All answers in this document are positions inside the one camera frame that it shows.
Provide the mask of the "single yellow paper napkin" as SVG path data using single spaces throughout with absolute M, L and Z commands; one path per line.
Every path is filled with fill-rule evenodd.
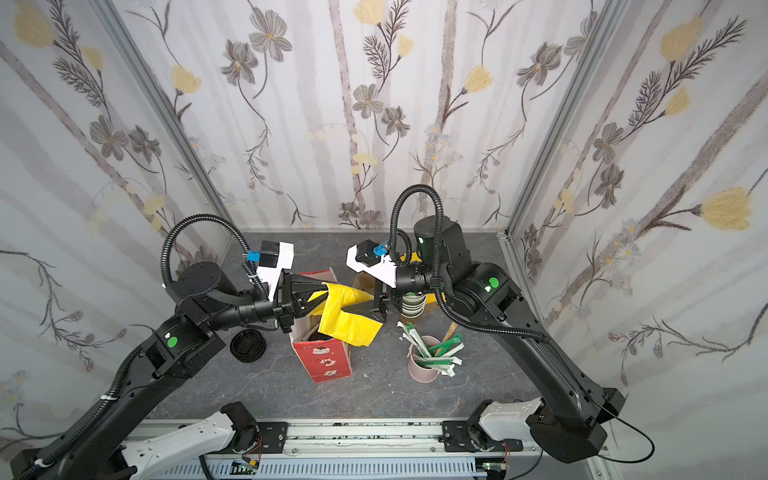
M 310 312 L 310 316 L 320 316 L 319 332 L 341 340 L 351 346 L 369 346 L 383 324 L 367 316 L 348 313 L 343 310 L 348 306 L 361 306 L 374 297 L 362 290 L 324 282 L 327 298 Z

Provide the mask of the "red white paper gift bag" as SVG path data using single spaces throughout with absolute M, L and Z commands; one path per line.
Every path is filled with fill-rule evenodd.
M 294 353 L 315 384 L 350 377 L 349 345 L 319 332 L 324 305 L 296 319 L 289 338 Z

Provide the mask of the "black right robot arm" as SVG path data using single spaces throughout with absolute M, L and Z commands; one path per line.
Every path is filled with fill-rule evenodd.
M 409 293 L 434 294 L 440 310 L 458 326 L 493 336 L 522 369 L 539 397 L 485 401 L 469 420 L 478 447 L 491 440 L 533 441 L 551 458 L 570 464 L 600 454 L 604 423 L 625 404 L 615 388 L 586 375 L 549 335 L 505 269 L 473 260 L 462 227 L 444 212 L 436 190 L 417 184 L 404 190 L 391 214 L 388 240 L 349 248 L 346 264 L 376 280 L 366 316 L 405 310 Z

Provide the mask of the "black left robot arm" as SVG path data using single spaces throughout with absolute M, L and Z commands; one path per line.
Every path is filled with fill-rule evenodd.
M 263 283 L 250 259 L 243 263 L 249 290 L 237 290 L 214 262 L 193 264 L 174 277 L 170 256 L 176 239 L 200 222 L 224 227 L 243 251 L 250 250 L 242 233 L 220 216 L 195 214 L 175 225 L 160 254 L 163 286 L 176 305 L 174 314 L 126 356 L 107 391 L 65 433 L 44 448 L 16 455 L 14 478 L 96 478 L 128 434 L 224 348 L 220 332 L 273 321 L 288 333 L 296 319 L 327 299 L 324 283 L 287 269 Z

